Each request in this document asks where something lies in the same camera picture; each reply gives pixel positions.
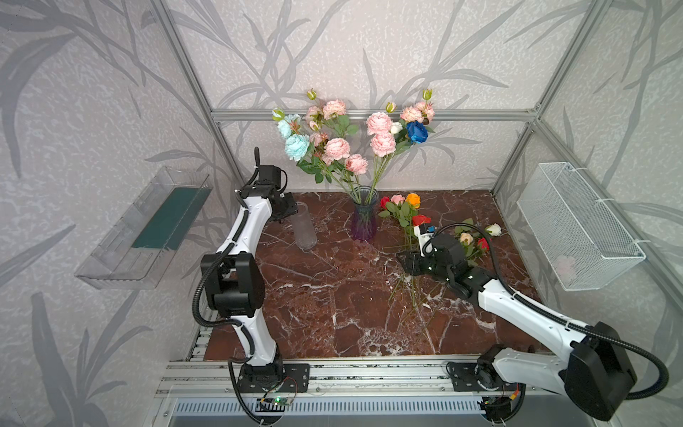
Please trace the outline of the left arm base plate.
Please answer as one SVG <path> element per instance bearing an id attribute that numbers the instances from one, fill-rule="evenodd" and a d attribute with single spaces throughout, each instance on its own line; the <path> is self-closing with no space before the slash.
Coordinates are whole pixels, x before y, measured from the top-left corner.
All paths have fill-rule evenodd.
<path id="1" fill-rule="evenodd" d="M 276 389 L 278 392 L 306 392 L 311 366 L 305 363 L 273 363 L 263 367 L 244 365 L 238 376 L 240 392 L 257 393 Z"/>

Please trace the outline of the blue rose stem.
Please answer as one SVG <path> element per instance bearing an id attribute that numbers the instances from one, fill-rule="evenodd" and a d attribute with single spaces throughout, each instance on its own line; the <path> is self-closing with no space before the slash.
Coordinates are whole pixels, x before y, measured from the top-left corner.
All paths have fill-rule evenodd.
<path id="1" fill-rule="evenodd" d="M 412 143 L 424 143 L 429 137 L 429 130 L 418 121 L 407 123 L 407 138 Z"/>

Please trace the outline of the pink peony stem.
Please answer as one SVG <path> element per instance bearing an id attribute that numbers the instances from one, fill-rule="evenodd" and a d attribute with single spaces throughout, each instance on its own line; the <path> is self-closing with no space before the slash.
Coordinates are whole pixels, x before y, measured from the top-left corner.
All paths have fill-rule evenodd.
<path id="1" fill-rule="evenodd" d="M 361 201 L 360 177 L 366 174 L 369 162 L 359 154 L 352 154 L 350 144 L 343 138 L 334 138 L 324 144 L 318 154 L 321 175 L 329 183 L 336 183 L 353 201 Z"/>

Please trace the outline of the pink white carnation stem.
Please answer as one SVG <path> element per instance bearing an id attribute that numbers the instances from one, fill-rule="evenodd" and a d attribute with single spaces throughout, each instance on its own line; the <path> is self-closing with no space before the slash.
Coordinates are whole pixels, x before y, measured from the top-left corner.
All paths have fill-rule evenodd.
<path id="1" fill-rule="evenodd" d="M 314 89 L 309 89 L 306 96 L 312 105 L 308 108 L 304 122 L 311 130 L 320 132 L 325 127 L 338 137 L 345 137 L 349 133 L 350 119 L 343 101 L 323 101 Z"/>

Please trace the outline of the orange rose stem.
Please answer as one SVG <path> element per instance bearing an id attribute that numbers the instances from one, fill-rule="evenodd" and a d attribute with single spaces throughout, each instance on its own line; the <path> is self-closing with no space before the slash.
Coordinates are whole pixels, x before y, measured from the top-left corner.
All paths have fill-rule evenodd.
<path id="1" fill-rule="evenodd" d="M 411 220 L 414 216 L 418 215 L 420 206 L 420 197 L 415 193 L 409 193 L 402 204 L 401 213 L 407 220 Z"/>

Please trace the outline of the pink ranunculus stem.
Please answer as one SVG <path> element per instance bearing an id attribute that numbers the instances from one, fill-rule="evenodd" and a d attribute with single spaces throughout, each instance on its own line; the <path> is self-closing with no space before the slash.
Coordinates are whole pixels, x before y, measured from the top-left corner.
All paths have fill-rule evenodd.
<path id="1" fill-rule="evenodd" d="M 366 120 L 366 131 L 371 136 L 370 147 L 374 155 L 372 190 L 376 189 L 396 151 L 396 140 L 391 133 L 392 126 L 393 121 L 386 111 L 375 112 Z"/>

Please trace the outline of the pink lisianthus flower stem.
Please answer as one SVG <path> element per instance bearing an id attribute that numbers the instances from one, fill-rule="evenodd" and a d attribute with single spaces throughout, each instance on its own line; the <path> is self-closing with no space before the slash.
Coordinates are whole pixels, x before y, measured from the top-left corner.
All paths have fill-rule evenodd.
<path id="1" fill-rule="evenodd" d="M 416 104 L 405 107 L 401 114 L 400 119 L 407 123 L 417 122 L 423 125 L 428 125 L 435 116 L 435 110 L 432 103 L 430 102 L 432 98 L 432 90 L 423 90 L 423 98 Z"/>

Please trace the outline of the pale green hydrangea stem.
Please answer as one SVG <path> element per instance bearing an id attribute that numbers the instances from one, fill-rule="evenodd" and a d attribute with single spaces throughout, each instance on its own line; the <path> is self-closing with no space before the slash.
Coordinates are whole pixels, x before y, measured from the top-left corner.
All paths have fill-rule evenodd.
<path id="1" fill-rule="evenodd" d="M 286 114 L 284 110 L 272 110 L 277 131 L 285 142 L 286 156 L 302 171 L 312 175 L 316 183 L 325 181 L 321 160 L 311 136 L 304 130 L 304 122 L 298 114 Z"/>

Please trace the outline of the white rose stem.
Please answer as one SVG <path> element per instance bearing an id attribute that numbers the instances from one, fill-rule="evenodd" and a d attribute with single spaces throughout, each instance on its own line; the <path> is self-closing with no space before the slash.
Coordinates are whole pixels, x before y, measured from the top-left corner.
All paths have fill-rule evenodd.
<path id="1" fill-rule="evenodd" d="M 391 130 L 390 130 L 390 132 L 391 132 L 392 135 L 397 135 L 397 134 L 400 133 L 402 130 L 403 130 L 403 125 L 402 125 L 400 122 L 393 122 L 393 123 L 391 124 Z"/>

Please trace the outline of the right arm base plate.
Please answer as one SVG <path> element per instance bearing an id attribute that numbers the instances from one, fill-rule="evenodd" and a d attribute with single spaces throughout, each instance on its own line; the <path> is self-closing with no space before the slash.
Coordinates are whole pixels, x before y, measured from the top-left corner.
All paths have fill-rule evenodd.
<path id="1" fill-rule="evenodd" d="M 446 374 L 454 391 L 512 394 L 519 390 L 518 384 L 505 382 L 494 368 L 487 364 L 449 361 L 446 363 Z"/>

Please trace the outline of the purple blue glass vase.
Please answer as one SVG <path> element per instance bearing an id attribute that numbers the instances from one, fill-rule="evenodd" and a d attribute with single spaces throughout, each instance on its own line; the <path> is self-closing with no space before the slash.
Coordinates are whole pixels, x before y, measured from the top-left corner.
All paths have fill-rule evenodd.
<path id="1" fill-rule="evenodd" d="M 358 241 L 370 241 L 377 233 L 379 195 L 370 186 L 361 185 L 352 192 L 354 212 L 351 216 L 350 236 Z"/>

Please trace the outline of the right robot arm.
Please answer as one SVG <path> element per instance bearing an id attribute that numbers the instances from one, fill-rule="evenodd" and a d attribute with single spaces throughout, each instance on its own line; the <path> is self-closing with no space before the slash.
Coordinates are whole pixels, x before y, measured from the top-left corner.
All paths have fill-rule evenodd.
<path id="1" fill-rule="evenodd" d="M 503 318 L 548 349 L 520 352 L 501 345 L 478 360 L 482 387 L 499 382 L 535 386 L 568 398 L 588 416 L 610 420 L 626 400 L 644 400 L 665 389 L 667 366 L 651 352 L 623 341 L 609 325 L 589 325 L 553 311 L 507 285 L 499 263 L 473 267 L 449 227 L 413 228 L 418 247 L 398 254 L 404 271 L 443 283 L 462 300 Z"/>

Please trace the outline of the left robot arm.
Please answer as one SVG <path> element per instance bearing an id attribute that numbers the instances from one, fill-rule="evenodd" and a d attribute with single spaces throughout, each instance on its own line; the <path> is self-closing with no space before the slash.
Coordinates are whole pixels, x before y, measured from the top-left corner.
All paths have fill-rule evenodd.
<path id="1" fill-rule="evenodd" d="M 265 280 L 255 252 L 268 222 L 281 222 L 298 213 L 287 174 L 263 165 L 254 150 L 254 173 L 237 190 L 240 210 L 229 236 L 214 254 L 200 262 L 201 280 L 192 299 L 192 316 L 201 327 L 231 326 L 239 334 L 245 357 L 241 375 L 250 381 L 278 384 L 285 378 L 282 356 L 265 318 Z"/>

